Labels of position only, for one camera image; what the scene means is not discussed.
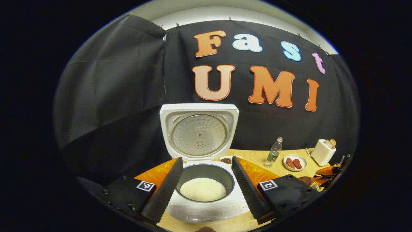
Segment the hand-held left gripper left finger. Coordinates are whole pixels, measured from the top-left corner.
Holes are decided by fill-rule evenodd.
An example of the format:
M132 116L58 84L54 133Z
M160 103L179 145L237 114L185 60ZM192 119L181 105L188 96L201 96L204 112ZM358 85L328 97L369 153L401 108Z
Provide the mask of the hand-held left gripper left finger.
M97 198L123 214L159 223L183 172L183 159L175 158L135 177L121 176L97 193Z

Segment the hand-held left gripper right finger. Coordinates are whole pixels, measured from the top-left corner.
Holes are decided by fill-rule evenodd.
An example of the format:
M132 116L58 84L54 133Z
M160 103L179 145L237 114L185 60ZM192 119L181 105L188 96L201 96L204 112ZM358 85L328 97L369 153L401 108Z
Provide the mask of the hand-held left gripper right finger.
M239 157L232 157L231 170L258 224L290 217L321 196L293 175L278 176Z

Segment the brown wooden spoon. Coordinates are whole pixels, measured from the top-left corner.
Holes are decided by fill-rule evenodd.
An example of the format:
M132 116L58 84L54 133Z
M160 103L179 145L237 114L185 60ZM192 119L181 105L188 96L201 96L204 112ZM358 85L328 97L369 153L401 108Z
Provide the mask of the brown wooden spoon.
M308 176L303 176L298 178L301 180L303 183L309 185L310 187L313 187L315 185L321 186L322 184L319 183L319 180L322 178L322 176L317 176L317 177L308 177Z

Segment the white rice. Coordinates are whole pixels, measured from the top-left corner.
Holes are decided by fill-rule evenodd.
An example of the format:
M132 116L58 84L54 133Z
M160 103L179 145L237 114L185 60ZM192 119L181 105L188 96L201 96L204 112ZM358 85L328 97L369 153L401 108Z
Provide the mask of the white rice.
M214 179L194 178L182 184L180 193L193 201L211 202L225 197L226 189Z

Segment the white rice cooker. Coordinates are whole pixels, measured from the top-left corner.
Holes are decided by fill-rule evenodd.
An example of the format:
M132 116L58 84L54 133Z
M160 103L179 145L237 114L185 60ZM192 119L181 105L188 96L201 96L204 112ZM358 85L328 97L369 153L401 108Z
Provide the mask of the white rice cooker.
M249 211L239 184L228 165L216 158L228 153L239 110L233 104L165 104L159 110L164 142L172 158L183 159L183 172L167 213L187 223L206 223L237 217ZM190 200L180 193L183 183L211 178L226 189L225 197L211 202Z

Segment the white toaster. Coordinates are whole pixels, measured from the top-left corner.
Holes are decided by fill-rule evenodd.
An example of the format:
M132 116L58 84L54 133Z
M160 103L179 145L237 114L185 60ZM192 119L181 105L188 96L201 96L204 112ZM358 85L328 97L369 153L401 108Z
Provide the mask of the white toaster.
M319 139L311 152L311 156L315 162L322 167L328 164L335 152L336 146L334 149L330 149L325 145L325 139Z

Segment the white plate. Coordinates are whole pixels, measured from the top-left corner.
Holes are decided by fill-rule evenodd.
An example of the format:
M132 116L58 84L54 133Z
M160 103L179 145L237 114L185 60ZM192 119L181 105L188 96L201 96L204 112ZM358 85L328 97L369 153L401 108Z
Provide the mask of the white plate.
M294 168L290 167L287 164L288 160L291 160L292 163L293 163L294 160L298 160L301 168L298 169L297 167L294 167ZM305 160L305 158L303 158L302 156L299 156L297 154L288 154L288 155L286 155L283 158L282 162L283 162L283 165L286 169L288 169L290 171L293 171L293 172L300 172L300 171L304 170L307 167L307 161Z

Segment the white divided grain tray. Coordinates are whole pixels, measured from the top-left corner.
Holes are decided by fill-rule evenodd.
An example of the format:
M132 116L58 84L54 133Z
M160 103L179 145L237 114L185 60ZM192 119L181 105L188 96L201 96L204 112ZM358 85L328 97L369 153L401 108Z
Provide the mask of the white divided grain tray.
M224 162L224 163L226 163L226 164L228 164L228 165L232 165L232 163L233 163L233 157L238 157L238 158L241 158L241 159L243 159L243 157L241 157L241 156L223 156L223 157L220 157L219 158L219 161L220 162Z

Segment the clear plastic water bottle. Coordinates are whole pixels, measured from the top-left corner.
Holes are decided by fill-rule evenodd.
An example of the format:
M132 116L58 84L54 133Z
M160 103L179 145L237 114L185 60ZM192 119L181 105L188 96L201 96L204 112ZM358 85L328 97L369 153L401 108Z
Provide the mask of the clear plastic water bottle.
M274 144L272 145L269 154L266 158L266 161L268 162L275 162L282 150L282 142L283 142L283 138L282 137L278 137L277 140L274 142Z

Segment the black backdrop cloth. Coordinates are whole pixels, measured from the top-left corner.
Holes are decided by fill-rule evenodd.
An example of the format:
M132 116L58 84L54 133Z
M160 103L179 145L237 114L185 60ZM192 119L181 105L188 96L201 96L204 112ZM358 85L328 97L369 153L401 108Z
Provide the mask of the black backdrop cloth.
M335 139L330 162L354 155L360 101L344 58L288 31L252 22L208 21L164 30L135 15L110 22L66 65L53 126L74 175L107 185L170 155L164 104L234 104L231 149L315 147Z

